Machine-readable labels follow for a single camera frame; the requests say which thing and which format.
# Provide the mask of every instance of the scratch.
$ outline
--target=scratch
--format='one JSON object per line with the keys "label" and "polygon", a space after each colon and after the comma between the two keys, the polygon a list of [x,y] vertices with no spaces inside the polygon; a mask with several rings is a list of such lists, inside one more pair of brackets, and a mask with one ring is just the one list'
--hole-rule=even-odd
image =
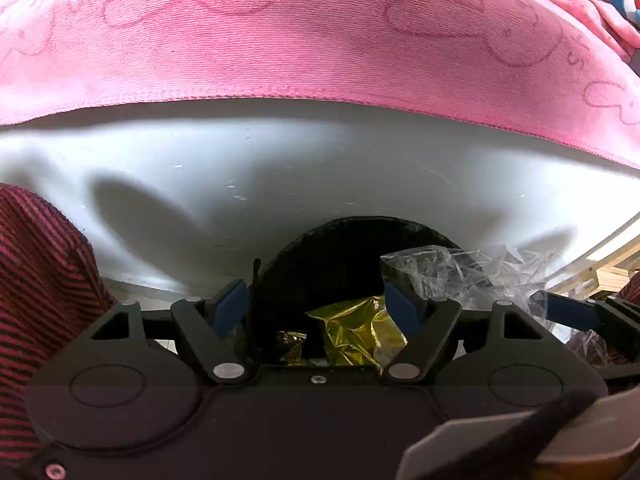
{"label": "scratch", "polygon": [[427,168],[427,167],[425,167],[425,166],[423,166],[423,165],[421,165],[421,164],[418,164],[418,168],[420,168],[421,170],[424,170],[424,171],[428,171],[429,173],[431,173],[431,174],[433,174],[433,175],[435,175],[435,176],[439,176],[439,177],[440,177],[442,180],[444,180],[447,184],[451,184],[451,185],[453,186],[453,182],[452,182],[452,181],[450,181],[446,176],[441,175],[441,174],[439,174],[439,173],[436,173],[435,171],[430,170],[429,168]]}

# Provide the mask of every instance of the pink cloth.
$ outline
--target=pink cloth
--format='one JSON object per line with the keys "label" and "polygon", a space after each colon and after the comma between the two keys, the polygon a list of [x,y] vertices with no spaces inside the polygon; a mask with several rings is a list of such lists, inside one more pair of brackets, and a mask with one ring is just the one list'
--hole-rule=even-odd
{"label": "pink cloth", "polygon": [[623,61],[629,62],[640,48],[640,33],[616,8],[601,0],[549,0],[571,14],[600,38]]}
{"label": "pink cloth", "polygon": [[487,124],[640,167],[640,80],[550,0],[0,0],[0,10],[4,124],[130,102],[315,98]]}

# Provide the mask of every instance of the small gold wrapper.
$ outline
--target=small gold wrapper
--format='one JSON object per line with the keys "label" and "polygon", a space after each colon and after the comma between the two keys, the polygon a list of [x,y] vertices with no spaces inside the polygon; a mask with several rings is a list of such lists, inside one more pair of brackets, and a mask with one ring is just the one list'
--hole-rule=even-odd
{"label": "small gold wrapper", "polygon": [[322,321],[324,350],[333,366],[375,365],[382,372],[406,345],[386,312],[384,296],[341,301],[306,314]]}
{"label": "small gold wrapper", "polygon": [[278,332],[276,334],[276,345],[283,352],[280,362],[287,366],[302,366],[302,343],[305,342],[306,334],[303,332]]}

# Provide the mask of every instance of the crumpled wrapper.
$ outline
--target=crumpled wrapper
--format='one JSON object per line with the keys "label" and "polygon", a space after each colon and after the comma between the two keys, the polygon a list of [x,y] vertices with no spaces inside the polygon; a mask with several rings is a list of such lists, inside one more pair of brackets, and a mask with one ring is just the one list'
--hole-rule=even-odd
{"label": "crumpled wrapper", "polygon": [[280,362],[287,366],[302,366],[302,343],[306,340],[303,332],[278,332],[276,334],[276,346],[281,352]]}
{"label": "crumpled wrapper", "polygon": [[384,296],[341,301],[306,314],[322,322],[324,350],[333,366],[375,365],[382,372],[406,345],[386,312]]}
{"label": "crumpled wrapper", "polygon": [[408,281],[424,300],[449,298],[467,310],[491,310],[494,301],[509,300],[544,319],[546,301],[529,297],[545,288],[552,257],[506,246],[475,251],[427,246],[386,254],[381,260],[386,280]]}

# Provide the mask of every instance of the silver screw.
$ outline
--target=silver screw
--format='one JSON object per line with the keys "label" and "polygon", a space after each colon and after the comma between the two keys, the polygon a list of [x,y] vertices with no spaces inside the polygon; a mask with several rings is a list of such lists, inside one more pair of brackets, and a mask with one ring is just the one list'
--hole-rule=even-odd
{"label": "silver screw", "polygon": [[44,468],[44,472],[51,480],[64,480],[66,478],[66,470],[60,464],[49,464]]}
{"label": "silver screw", "polygon": [[237,379],[244,374],[244,367],[238,363],[221,363],[213,368],[213,374],[220,379]]}
{"label": "silver screw", "polygon": [[395,379],[413,379],[420,374],[420,368],[411,363],[398,363],[389,368],[389,375]]}

